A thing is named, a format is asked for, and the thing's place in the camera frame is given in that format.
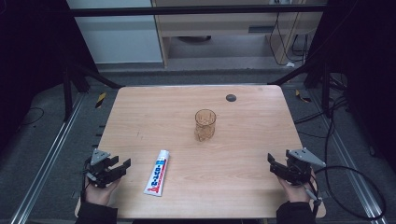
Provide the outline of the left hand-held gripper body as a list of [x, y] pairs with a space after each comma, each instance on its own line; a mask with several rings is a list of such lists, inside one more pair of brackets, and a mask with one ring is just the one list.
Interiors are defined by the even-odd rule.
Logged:
[[88, 168], [86, 176], [89, 181], [98, 188], [105, 188], [108, 184], [118, 180], [110, 177], [111, 167], [107, 166], [107, 159], [111, 158], [110, 153], [96, 148], [88, 158]]

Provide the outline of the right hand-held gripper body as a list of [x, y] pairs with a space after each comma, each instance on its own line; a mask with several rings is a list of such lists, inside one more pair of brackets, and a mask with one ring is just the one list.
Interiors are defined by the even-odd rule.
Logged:
[[286, 168], [280, 175], [292, 185], [301, 185], [310, 181], [312, 166], [325, 167], [326, 163], [306, 147], [286, 150]]

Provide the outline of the white toothpaste tube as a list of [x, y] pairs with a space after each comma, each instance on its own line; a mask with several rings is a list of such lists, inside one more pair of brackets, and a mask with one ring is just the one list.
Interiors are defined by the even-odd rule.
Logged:
[[163, 182], [169, 160], [169, 151], [161, 150], [154, 163], [150, 178], [144, 189], [147, 195], [161, 197], [163, 192]]

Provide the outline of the amber glass cup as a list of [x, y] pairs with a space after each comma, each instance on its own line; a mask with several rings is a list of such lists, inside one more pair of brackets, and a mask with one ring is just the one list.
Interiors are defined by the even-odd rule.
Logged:
[[195, 114], [195, 139], [199, 142], [210, 139], [215, 133], [216, 120], [215, 112], [210, 109], [197, 111]]

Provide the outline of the person's left hand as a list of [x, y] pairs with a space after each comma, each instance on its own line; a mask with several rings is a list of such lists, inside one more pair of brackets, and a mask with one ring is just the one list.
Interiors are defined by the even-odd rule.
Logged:
[[112, 182], [111, 184], [109, 184], [107, 187], [101, 189], [101, 188], [97, 188], [95, 185], [92, 185], [91, 182], [88, 179], [86, 179], [84, 186], [85, 201], [87, 203], [107, 206], [113, 191], [117, 188], [119, 183], [120, 180], [118, 179]]

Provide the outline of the person's right hand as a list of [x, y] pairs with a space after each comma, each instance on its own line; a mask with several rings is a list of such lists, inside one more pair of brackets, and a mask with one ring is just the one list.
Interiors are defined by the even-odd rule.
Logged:
[[282, 178], [277, 179], [280, 186], [283, 188], [284, 193], [286, 195], [286, 199], [290, 203], [310, 203], [312, 199], [305, 193], [304, 185], [311, 188], [309, 183], [305, 183], [304, 185], [296, 185], [293, 186], [286, 180]]

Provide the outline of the white cabinet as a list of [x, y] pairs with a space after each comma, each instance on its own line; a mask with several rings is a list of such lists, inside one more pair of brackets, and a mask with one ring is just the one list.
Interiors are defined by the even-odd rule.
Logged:
[[[71, 9], [152, 7], [150, 0], [66, 0]], [[96, 64], [161, 63], [153, 16], [76, 17]]]

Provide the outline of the light wooden desk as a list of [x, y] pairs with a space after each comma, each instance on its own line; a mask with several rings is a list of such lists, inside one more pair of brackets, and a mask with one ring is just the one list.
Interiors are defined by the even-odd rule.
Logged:
[[[314, 5], [327, 0], [150, 0], [155, 7]], [[320, 12], [158, 15], [159, 36], [266, 35], [277, 63], [291, 60], [289, 51], [298, 35], [313, 34]]]

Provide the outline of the aluminium floor rail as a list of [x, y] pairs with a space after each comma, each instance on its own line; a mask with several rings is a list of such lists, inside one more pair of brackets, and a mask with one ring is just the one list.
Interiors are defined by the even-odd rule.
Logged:
[[75, 123], [85, 96], [85, 93], [77, 94], [76, 101], [72, 104], [72, 112], [70, 116], [62, 123], [62, 126], [59, 132], [57, 132], [57, 135], [54, 138], [45, 159], [41, 163], [41, 166], [35, 175], [34, 181], [32, 182], [30, 188], [28, 189], [23, 200], [18, 206], [18, 209], [8, 224], [25, 224], [27, 222], [28, 217], [30, 216], [35, 203], [49, 177], [52, 167], [55, 164], [61, 150], [63, 149], [64, 142], [67, 139], [73, 124]]
[[[327, 118], [325, 116], [319, 102], [319, 97], [312, 94], [312, 100], [313, 104], [318, 109], [323, 124], [328, 129], [325, 137], [324, 149], [324, 159], [327, 166], [322, 168], [321, 171], [325, 175], [325, 183], [329, 197], [332, 198], [340, 208], [355, 218], [365, 220], [370, 224], [389, 224], [386, 219], [387, 202], [382, 192], [368, 176], [358, 169], [356, 163], [352, 160], [339, 132], [336, 131], [333, 117]], [[344, 102], [344, 98], [335, 101], [334, 104], [330, 106], [330, 115], [338, 105], [342, 105]], [[346, 173], [346, 176], [359, 199], [364, 212], [363, 215], [358, 212], [353, 212], [350, 208], [347, 208], [334, 194], [328, 176], [328, 173], [331, 170], [341, 170]]]

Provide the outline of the black upright frame post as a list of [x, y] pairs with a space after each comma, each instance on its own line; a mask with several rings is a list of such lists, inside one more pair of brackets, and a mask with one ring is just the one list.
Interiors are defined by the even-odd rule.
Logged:
[[71, 81], [68, 74], [68, 68], [66, 67], [63, 71], [63, 82], [64, 82], [64, 120], [68, 121], [73, 111], [73, 100], [71, 92]]
[[330, 71], [328, 65], [325, 63], [323, 65], [321, 107], [327, 118], [330, 116], [329, 102], [330, 102]]

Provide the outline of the black diagonal frame strut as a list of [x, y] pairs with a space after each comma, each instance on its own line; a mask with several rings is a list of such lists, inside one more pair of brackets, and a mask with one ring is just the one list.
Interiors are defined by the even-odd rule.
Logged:
[[275, 81], [269, 82], [269, 85], [281, 86], [281, 85], [285, 84], [287, 81], [289, 81], [301, 74], [306, 74], [306, 78], [304, 80], [304, 85], [307, 88], [314, 87], [318, 83], [318, 81], [321, 77], [324, 64], [325, 64], [325, 62], [323, 62], [322, 60], [317, 60], [317, 59], [307, 60], [305, 62], [305, 64], [303, 64], [302, 66], [291, 71], [287, 75], [285, 75]]
[[122, 88], [122, 85], [117, 84], [101, 76], [98, 72], [94, 72], [80, 64], [71, 63], [69, 68], [72, 70], [72, 82], [80, 92], [86, 92], [90, 89], [90, 84], [86, 80], [85, 76], [92, 77], [112, 89]]

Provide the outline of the black horizontal frame bar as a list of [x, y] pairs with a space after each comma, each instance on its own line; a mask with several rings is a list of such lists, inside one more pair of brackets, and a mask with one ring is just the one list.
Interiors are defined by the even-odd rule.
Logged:
[[195, 15], [231, 13], [321, 12], [327, 5], [242, 5], [242, 6], [190, 6], [190, 7], [127, 7], [70, 9], [75, 17]]

